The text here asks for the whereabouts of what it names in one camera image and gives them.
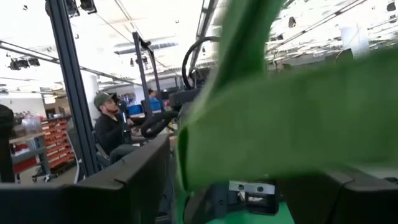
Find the green cap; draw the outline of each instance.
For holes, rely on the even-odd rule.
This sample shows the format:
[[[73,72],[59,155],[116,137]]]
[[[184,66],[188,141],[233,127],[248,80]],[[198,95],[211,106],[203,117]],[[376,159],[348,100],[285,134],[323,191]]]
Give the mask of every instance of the green cap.
[[[107,93],[98,93],[94,97],[94,105],[96,108],[100,108],[105,102],[112,98],[113,95],[109,95]]]

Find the white ceiling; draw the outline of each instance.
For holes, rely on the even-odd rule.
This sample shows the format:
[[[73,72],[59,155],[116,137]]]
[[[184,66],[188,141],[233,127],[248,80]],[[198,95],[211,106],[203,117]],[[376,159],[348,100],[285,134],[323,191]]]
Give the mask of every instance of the white ceiling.
[[[280,12],[272,25],[271,37],[283,34],[286,40],[354,1],[295,0]],[[303,54],[327,54],[332,50],[338,50],[342,47],[342,42],[338,40],[340,26],[348,21],[360,23],[362,29],[380,24],[388,20],[392,14],[397,14],[396,11],[387,12],[388,2],[391,0],[367,0],[350,12],[279,47],[278,60]],[[202,0],[95,0],[95,4],[97,14],[88,15],[80,10],[81,16],[70,20],[74,34],[79,35],[75,42],[80,64],[139,82],[138,66],[130,66],[130,58],[135,59],[135,55],[118,56],[114,53],[114,46],[132,42],[131,33],[135,30],[145,40],[151,40],[155,44],[176,42],[179,46],[156,50],[155,57],[160,72],[180,67],[185,52],[195,41]],[[23,5],[28,6],[28,10],[23,10]],[[221,34],[221,21],[227,5],[227,0],[218,1],[207,35]],[[294,28],[288,27],[290,16],[295,17],[297,21]],[[4,6],[0,7],[0,24],[0,40],[57,57],[50,19],[44,11],[44,0],[7,1],[7,5],[4,3]],[[368,35],[373,42],[385,39],[394,41],[395,32],[398,32],[398,22],[369,29]],[[266,47],[269,49],[281,42],[283,40],[268,41]],[[201,52],[197,63],[209,62],[216,58],[215,45],[206,43],[203,46],[206,52]],[[46,62],[41,62],[42,66],[37,68],[11,71],[6,67],[10,62],[10,58],[5,57],[6,53],[0,50],[0,83],[7,83],[9,87],[26,86],[27,81],[10,80],[16,77],[36,79],[38,85],[45,86],[62,81],[60,67]],[[150,73],[151,65],[148,67],[147,73]]]

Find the ceiling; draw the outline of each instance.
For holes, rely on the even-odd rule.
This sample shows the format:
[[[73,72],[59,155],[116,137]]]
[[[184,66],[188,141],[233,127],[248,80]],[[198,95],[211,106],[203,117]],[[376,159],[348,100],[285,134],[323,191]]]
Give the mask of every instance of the ceiling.
[[[268,52],[266,59],[284,61],[340,51],[344,47],[340,27],[354,22],[358,22],[361,29],[367,32],[372,48],[394,44],[398,22],[382,24],[397,14],[397,11],[387,12],[386,6],[391,0],[367,0],[285,43],[290,37],[311,28],[355,1],[286,1],[284,9],[272,25],[270,39],[266,42],[266,52],[267,49],[276,50]],[[7,2],[7,7],[0,7],[0,40],[57,57],[52,27],[44,11],[44,4],[44,0],[13,0]],[[155,50],[159,73],[168,76],[180,74],[183,56],[195,41],[203,0],[95,0],[95,4],[97,14],[88,15],[80,10],[80,16],[70,19],[73,33],[78,37],[75,43],[81,65],[115,77],[141,82],[138,66],[132,67],[130,64],[132,58],[135,60],[135,54],[117,54],[133,48],[131,33],[137,31],[143,39],[150,40],[153,46],[159,46]],[[218,0],[206,35],[221,34],[227,5],[227,0]],[[290,17],[294,17],[297,23],[293,28],[288,26]],[[275,40],[274,37],[281,34],[283,40]],[[205,50],[200,52],[197,64],[208,65],[216,60],[217,46],[206,43],[203,47]],[[48,62],[40,62],[39,67],[12,71],[7,67],[11,60],[6,57],[7,54],[11,57],[21,55],[0,50],[0,83],[6,83],[8,89],[36,84],[58,88],[63,80],[59,65]],[[151,64],[147,65],[146,73],[148,78],[152,78]],[[99,82],[104,86],[117,83],[103,78]]]

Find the white column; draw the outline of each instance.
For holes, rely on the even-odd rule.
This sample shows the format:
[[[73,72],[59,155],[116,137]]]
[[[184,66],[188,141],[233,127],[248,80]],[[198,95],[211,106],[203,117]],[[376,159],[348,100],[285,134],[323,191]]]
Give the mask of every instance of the white column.
[[[87,98],[88,110],[90,112],[91,123],[95,125],[95,120],[99,118],[100,112],[94,106],[94,97],[99,90],[97,77],[91,73],[81,71],[81,78],[85,87],[85,93]]]
[[[344,50],[351,49],[354,58],[365,56],[369,53],[369,37],[366,27],[351,24],[340,28]]]

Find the black jacket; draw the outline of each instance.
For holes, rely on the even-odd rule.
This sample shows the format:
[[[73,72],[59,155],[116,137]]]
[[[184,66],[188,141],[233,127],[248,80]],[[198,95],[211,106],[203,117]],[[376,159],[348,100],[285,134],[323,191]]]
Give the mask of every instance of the black jacket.
[[[101,114],[94,127],[98,142],[108,155],[123,143],[122,117],[119,114],[115,117],[118,121]]]

